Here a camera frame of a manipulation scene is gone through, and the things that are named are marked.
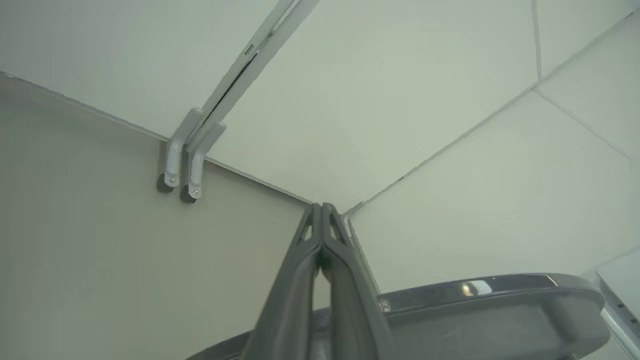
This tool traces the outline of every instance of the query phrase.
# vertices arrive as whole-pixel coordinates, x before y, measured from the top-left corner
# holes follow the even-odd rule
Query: gray tray
[[[378,296],[397,359],[580,359],[606,344],[601,294],[561,274],[482,277]],[[311,356],[332,358],[329,308],[312,315]],[[188,360],[234,360],[251,332]]]

